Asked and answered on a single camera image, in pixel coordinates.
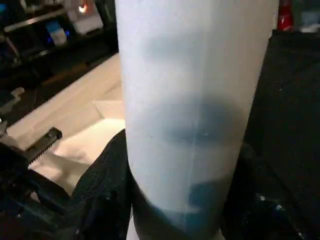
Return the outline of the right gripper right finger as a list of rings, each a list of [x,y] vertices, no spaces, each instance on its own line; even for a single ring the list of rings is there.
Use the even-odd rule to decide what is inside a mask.
[[[224,205],[226,240],[318,240],[320,235],[270,165],[243,144]]]

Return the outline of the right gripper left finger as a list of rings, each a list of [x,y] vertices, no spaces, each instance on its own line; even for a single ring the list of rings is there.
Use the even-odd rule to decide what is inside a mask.
[[[74,240],[125,240],[131,216],[126,131],[118,132],[79,179],[69,202]]]

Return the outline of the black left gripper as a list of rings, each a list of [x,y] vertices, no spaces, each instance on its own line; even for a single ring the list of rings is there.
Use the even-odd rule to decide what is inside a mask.
[[[0,145],[0,210],[49,236],[55,236],[63,222],[70,196],[30,166],[62,136],[52,127],[26,150]]]

